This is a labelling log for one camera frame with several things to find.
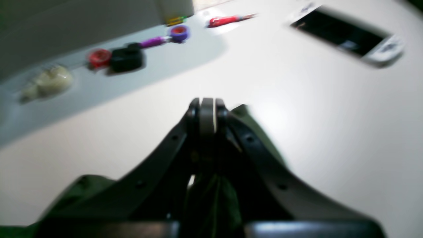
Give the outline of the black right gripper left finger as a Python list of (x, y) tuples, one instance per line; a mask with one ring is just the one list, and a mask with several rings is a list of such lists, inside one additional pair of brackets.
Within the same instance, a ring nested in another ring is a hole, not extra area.
[(188, 136), (200, 99), (135, 169), (104, 191), (47, 216), (38, 238), (177, 238), (183, 190), (191, 176)]

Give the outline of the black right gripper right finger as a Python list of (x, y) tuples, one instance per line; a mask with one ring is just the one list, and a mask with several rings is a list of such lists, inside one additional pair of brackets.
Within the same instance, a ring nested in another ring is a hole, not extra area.
[(372, 218), (323, 195), (282, 165), (215, 101), (218, 170), (234, 187), (246, 238), (383, 238)]

